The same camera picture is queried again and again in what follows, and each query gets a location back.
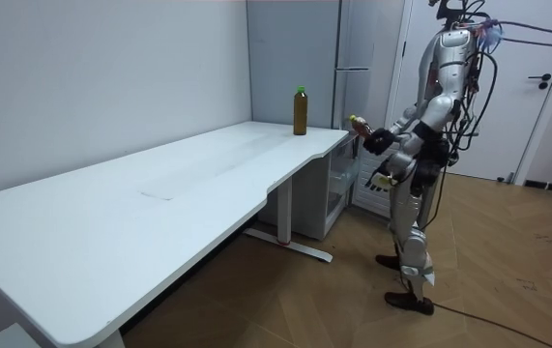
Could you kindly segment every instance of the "door handle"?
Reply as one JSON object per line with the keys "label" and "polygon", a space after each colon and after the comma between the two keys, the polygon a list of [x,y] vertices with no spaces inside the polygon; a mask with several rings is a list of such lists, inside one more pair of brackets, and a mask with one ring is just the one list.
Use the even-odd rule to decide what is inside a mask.
{"label": "door handle", "polygon": [[542,81],[545,82],[545,81],[550,81],[550,79],[552,78],[552,74],[545,73],[542,76],[529,76],[529,78],[539,78],[539,79],[541,79]]}

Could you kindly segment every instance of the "white door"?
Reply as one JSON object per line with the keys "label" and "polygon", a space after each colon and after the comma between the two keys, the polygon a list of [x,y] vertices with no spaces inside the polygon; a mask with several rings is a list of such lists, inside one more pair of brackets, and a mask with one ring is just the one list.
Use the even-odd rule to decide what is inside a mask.
{"label": "white door", "polygon": [[[450,3],[451,7],[460,4],[453,0]],[[487,0],[481,10],[499,20],[552,28],[552,1]],[[430,39],[442,27],[435,19],[436,12],[437,7],[429,7],[427,1],[414,1],[388,124],[417,99],[421,56]],[[504,29],[506,38],[552,43],[550,34],[514,26]],[[495,92],[479,124],[479,136],[473,139],[469,151],[460,153],[460,161],[450,169],[451,173],[491,180],[515,173],[550,89],[540,90],[542,81],[529,77],[552,75],[552,47],[503,42],[493,56],[499,63]],[[486,60],[475,105],[476,114],[487,97],[492,73],[492,64]]]}

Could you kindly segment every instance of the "floor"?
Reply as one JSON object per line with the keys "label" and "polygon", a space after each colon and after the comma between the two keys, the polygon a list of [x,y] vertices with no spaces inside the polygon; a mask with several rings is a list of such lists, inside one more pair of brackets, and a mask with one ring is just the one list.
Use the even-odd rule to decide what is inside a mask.
{"label": "floor", "polygon": [[[552,344],[552,192],[449,176],[428,228],[435,303],[465,310]],[[543,347],[515,333],[436,308],[432,317],[389,307],[397,273],[384,223],[343,213],[320,263],[240,236],[128,332],[143,347]]]}

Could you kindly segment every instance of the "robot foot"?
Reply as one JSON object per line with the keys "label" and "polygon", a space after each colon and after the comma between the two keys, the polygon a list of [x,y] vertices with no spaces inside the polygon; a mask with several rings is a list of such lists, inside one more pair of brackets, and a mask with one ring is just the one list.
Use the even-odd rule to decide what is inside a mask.
{"label": "robot foot", "polygon": [[404,310],[413,310],[425,315],[434,314],[434,304],[432,301],[428,298],[423,298],[423,301],[420,302],[413,293],[386,293],[385,302]]}
{"label": "robot foot", "polygon": [[400,259],[398,256],[376,255],[374,259],[383,267],[387,267],[394,271],[400,271]]}

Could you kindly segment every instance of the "bottle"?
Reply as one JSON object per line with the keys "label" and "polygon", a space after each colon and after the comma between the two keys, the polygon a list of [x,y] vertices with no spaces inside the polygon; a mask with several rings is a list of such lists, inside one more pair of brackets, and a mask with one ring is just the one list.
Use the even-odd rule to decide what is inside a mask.
{"label": "bottle", "polygon": [[307,131],[307,94],[305,87],[297,87],[295,110],[293,116],[293,134],[305,135]]}
{"label": "bottle", "polygon": [[366,139],[374,133],[374,129],[364,118],[351,115],[349,117],[349,120],[351,120],[351,126],[353,126],[353,130],[355,130],[360,135],[360,137]]}

